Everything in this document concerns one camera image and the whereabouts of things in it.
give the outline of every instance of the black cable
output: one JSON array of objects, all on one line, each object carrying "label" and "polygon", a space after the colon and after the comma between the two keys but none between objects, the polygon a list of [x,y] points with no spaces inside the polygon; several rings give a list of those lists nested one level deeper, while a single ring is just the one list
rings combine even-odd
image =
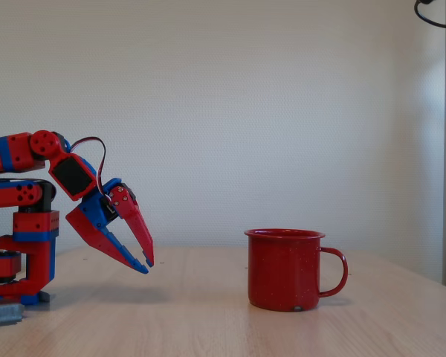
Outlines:
[{"label": "black cable", "polygon": [[446,28],[445,24],[440,24],[438,22],[434,22],[433,20],[427,19],[426,17],[424,17],[423,15],[420,14],[418,6],[420,5],[420,1],[417,0],[415,3],[415,13],[416,15],[418,15],[418,17],[423,20],[424,22],[427,22],[428,24],[432,25],[432,26],[436,26],[437,28]]}]

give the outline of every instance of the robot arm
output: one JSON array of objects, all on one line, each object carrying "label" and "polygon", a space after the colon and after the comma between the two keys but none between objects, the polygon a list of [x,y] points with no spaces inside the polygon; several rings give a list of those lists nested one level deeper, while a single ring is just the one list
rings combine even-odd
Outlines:
[{"label": "robot arm", "polygon": [[[34,134],[26,132],[0,138],[0,173],[42,169],[45,161],[50,162],[49,173],[63,191],[73,201],[81,199],[80,204],[66,216],[76,232],[91,247],[146,274],[147,267],[107,229],[107,225],[118,217],[126,220],[143,249],[147,265],[153,266],[152,237],[134,194],[119,178],[102,185],[100,174],[97,175],[86,160],[72,153],[69,143],[55,132],[41,130]],[[9,200],[14,202],[16,191],[11,191]],[[4,205],[8,206],[10,202],[4,202]]]}]

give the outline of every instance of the table surface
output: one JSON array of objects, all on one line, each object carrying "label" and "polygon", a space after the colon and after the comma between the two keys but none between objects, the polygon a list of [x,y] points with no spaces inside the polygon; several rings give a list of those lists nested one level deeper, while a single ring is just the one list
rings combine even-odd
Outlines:
[{"label": "table surface", "polygon": [[[345,253],[339,295],[311,311],[272,312],[248,303],[245,248],[157,248],[147,275],[79,248],[57,257],[49,305],[0,327],[0,356],[446,357],[446,288]],[[321,288],[341,270],[323,254]]]}]

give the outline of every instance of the white wall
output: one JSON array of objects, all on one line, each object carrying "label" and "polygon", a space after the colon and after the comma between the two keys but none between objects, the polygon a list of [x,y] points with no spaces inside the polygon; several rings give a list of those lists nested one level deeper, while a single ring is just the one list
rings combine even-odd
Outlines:
[{"label": "white wall", "polygon": [[1,0],[0,136],[103,138],[160,245],[311,228],[439,279],[444,46],[411,0]]}]

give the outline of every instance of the wire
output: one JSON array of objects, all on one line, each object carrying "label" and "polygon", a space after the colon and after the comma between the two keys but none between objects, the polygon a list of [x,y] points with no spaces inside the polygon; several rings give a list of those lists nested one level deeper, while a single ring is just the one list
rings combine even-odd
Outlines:
[{"label": "wire", "polygon": [[101,180],[101,173],[103,172],[104,160],[106,160],[106,145],[104,144],[104,141],[102,141],[97,136],[88,136],[87,138],[79,139],[73,145],[71,145],[69,152],[73,152],[80,144],[85,143],[87,141],[99,141],[101,143],[101,145],[103,145],[104,155],[103,155],[103,159],[101,160],[101,164],[99,165],[99,169],[97,170],[96,183],[97,183],[97,189],[99,190],[100,194],[103,195],[104,197],[106,197],[109,202],[111,202],[111,197],[109,197],[104,192],[103,182]]},{"label": "wire", "polygon": [[423,15],[420,14],[418,6],[420,5],[420,1],[417,0],[415,3],[415,13],[416,15],[418,15],[418,17],[423,20],[424,22],[427,22],[430,25],[436,26],[437,28],[446,28],[445,24],[440,24],[438,22],[434,22],[433,20],[427,19],[426,17],[424,17]]}]

